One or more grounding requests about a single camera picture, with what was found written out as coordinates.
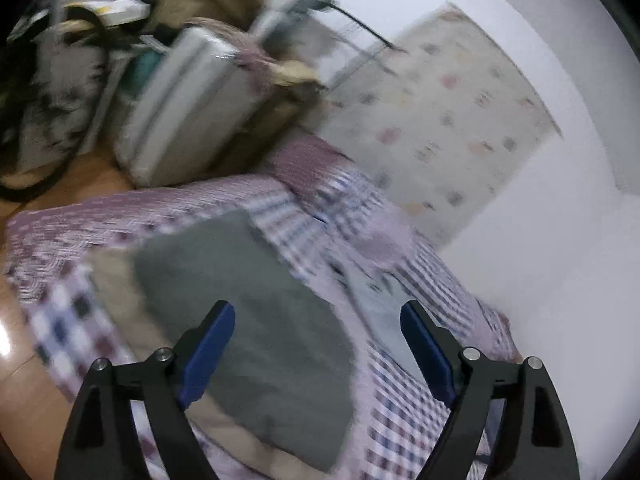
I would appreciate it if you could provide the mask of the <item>dark green shirt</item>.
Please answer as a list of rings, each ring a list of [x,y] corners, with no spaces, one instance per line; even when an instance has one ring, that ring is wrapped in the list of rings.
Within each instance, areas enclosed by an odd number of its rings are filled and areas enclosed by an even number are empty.
[[[170,341],[219,300],[233,335],[208,393],[260,442],[328,474],[354,417],[355,353],[331,305],[290,273],[242,209],[154,236],[132,254],[145,311]]]

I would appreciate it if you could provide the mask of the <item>light grey-blue shirt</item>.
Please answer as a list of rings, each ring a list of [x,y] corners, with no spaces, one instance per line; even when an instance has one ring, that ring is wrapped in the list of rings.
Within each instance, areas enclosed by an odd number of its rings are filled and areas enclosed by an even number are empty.
[[[374,341],[413,379],[425,384],[400,326],[401,309],[412,296],[388,272],[367,273],[359,266],[343,272],[346,292]]]

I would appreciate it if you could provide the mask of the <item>black clothes rack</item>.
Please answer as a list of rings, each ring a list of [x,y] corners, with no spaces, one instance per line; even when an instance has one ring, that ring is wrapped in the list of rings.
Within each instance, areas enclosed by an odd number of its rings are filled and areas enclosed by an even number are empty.
[[[310,0],[306,11],[306,22],[295,36],[294,53],[316,70],[328,89],[338,87],[367,63],[393,75],[384,56],[407,54],[404,48],[343,9],[337,0]]]

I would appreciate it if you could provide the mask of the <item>folded beige cloth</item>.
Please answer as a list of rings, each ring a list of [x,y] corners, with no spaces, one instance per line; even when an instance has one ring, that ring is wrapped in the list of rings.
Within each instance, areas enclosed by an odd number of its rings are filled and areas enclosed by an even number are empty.
[[[88,255],[88,265],[96,296],[135,356],[146,358],[153,350],[169,344],[145,312],[142,291],[134,278],[134,263],[128,250],[97,249]],[[237,425],[209,394],[188,409],[188,417],[209,440],[244,466],[270,479],[322,479],[326,476]]]

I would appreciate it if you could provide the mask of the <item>checkered bed sheet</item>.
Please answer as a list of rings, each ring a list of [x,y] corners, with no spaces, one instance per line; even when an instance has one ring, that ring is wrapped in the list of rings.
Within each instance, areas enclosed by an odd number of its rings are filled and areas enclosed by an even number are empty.
[[[328,230],[274,177],[129,192],[18,216],[9,227],[8,278],[48,373],[66,396],[76,396],[93,359],[137,359],[96,296],[90,252],[126,249],[132,258],[154,236],[237,209],[248,213],[294,278],[331,305],[354,346],[354,417],[336,466],[322,479],[414,477],[434,448],[448,410],[373,340],[324,258],[332,242]],[[265,477],[192,425],[224,478]]]

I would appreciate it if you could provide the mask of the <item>pineapple print curtain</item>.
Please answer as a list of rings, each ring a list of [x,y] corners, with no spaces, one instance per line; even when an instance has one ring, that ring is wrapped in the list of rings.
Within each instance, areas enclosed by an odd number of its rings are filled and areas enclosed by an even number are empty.
[[[409,29],[399,47],[350,68],[317,133],[442,247],[559,128],[518,66],[456,6]]]

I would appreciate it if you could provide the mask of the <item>checkered folded quilt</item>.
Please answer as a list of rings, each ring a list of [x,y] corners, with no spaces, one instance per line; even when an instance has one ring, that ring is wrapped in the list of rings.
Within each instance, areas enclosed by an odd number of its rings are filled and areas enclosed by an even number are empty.
[[[316,136],[298,136],[278,146],[266,166],[328,230],[332,242],[324,258],[350,301],[345,268],[388,272],[462,346],[521,362],[508,319],[461,284],[408,214],[352,160]]]

